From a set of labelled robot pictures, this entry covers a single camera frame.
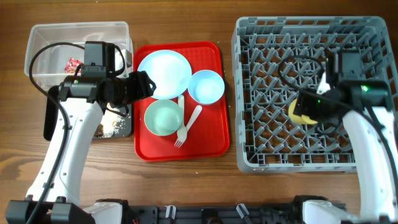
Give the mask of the yellow cup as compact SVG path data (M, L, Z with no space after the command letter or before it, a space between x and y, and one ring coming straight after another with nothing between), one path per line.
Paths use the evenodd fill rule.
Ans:
M306 115L296 115L294 114L294 109L297 104L297 99L294 99L293 102L291 102L289 109L288 109L288 114L289 118L297 124L309 124L309 125L314 125L317 124L318 122L315 120L310 119L309 116Z

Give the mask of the food scraps rice and peanuts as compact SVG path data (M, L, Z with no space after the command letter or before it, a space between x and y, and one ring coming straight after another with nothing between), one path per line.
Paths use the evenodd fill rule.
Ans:
M124 129L126 117L105 111L102 120L94 133L95 138L115 138L121 129Z

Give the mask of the green bowl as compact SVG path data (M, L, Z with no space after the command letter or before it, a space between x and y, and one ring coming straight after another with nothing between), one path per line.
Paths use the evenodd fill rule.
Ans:
M182 109L172 100L157 100L144 113L146 128L156 136L169 136L177 131L183 119Z

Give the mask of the light blue plate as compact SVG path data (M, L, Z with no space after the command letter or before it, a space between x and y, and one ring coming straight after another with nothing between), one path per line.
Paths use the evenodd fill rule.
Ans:
M192 77L188 60L173 50L158 50L147 55L139 64L138 71L145 71L155 83L153 98L170 100L184 93Z

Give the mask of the red snack wrapper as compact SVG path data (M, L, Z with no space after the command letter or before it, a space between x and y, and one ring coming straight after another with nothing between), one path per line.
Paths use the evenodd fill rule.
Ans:
M81 61L79 61L75 58L70 58L67 62L67 65L65 66L64 72L75 73L77 70L77 67L81 64L82 64Z

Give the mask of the white plastic fork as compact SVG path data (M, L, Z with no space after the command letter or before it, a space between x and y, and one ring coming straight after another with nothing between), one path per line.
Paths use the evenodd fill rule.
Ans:
M185 98L183 95L180 95L178 97L178 106L180 107L182 111L182 122L180 127L177 130L177 140L174 144L175 147L180 148L182 144L185 142L187 139L187 128L185 127L184 124L184 114L185 114Z

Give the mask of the light blue bowl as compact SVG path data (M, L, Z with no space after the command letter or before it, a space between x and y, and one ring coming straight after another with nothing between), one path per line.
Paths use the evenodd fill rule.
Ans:
M188 84L189 95L201 105L216 103L224 95L224 90L222 76L212 70L194 73Z

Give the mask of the white plastic spoon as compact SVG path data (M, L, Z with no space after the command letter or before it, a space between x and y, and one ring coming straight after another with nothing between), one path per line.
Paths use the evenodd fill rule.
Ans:
M200 115L202 109L203 108L202 108L201 105L197 105L195 107L195 109L193 110L193 113L192 113L192 115L191 115L191 117L190 117L190 119L189 119L189 121L187 123L187 126L186 126L187 130L189 130L192 127L192 125L194 124L194 122L196 121L198 116Z

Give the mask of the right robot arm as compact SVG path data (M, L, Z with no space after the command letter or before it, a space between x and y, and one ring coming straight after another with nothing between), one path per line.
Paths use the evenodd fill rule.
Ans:
M299 88L289 116L300 124L338 118L353 148L361 209L355 217L319 200L303 205L305 223L397 223L396 120L389 87L377 80L342 81Z

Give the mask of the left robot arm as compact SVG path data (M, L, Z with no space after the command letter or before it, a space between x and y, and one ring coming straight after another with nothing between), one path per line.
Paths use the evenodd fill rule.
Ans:
M117 107L151 97L155 83L146 72L127 78L67 76L53 103L58 120L44 163L24 200L12 200L8 223L130 223L127 200L104 199L80 208L80 182L94 133L109 103Z

